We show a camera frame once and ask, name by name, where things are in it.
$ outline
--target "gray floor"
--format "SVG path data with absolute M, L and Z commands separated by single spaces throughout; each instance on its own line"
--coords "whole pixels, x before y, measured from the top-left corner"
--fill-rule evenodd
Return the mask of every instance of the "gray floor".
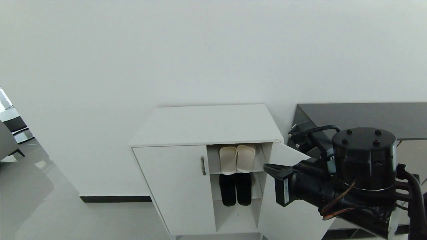
M 169 239 L 152 203 L 83 203 L 37 140 L 21 150 L 0 162 L 1 240 Z

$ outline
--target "black slipper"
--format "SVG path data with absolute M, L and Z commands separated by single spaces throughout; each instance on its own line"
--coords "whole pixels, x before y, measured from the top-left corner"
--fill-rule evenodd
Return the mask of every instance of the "black slipper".
M 236 173 L 237 201 L 248 206 L 252 201 L 252 177 L 250 173 Z
M 221 189 L 222 204 L 227 207 L 234 206 L 236 204 L 236 182 L 235 175 L 224 175 L 219 176 L 219 188 Z

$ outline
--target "chair leg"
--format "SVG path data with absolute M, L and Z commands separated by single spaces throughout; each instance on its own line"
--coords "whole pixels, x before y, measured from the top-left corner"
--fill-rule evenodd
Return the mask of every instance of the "chair leg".
M 17 149 L 16 152 L 18 152 L 19 154 L 21 154 L 22 157 L 25 157 L 25 155 L 22 153 L 22 151 L 20 149 Z
M 9 154 L 9 156 L 12 156 L 12 155 L 13 155 L 13 154 L 15 154 L 15 153 L 19 153 L 19 154 L 21 154 L 21 155 L 22 155 L 22 157 L 25 157 L 25 155 L 22 153 L 22 151 L 21 151 L 21 150 L 19 150 L 19 148 L 18 148 L 18 149 L 16 149 L 13 153 Z

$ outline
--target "cabinet handle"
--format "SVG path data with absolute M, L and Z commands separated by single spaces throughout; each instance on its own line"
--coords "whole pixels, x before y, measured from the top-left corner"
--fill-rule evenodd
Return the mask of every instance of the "cabinet handle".
M 203 176 L 206 176 L 206 170 L 205 170 L 205 157 L 201 156 L 200 157 L 200 164 L 202 165 L 202 173 Z

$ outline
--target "label sticker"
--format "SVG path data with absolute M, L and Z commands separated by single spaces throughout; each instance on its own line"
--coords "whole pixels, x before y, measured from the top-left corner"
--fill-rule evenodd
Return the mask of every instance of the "label sticker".
M 289 202 L 289 187 L 288 187 L 288 179 L 283 180 L 283 186 L 285 189 L 285 204 Z

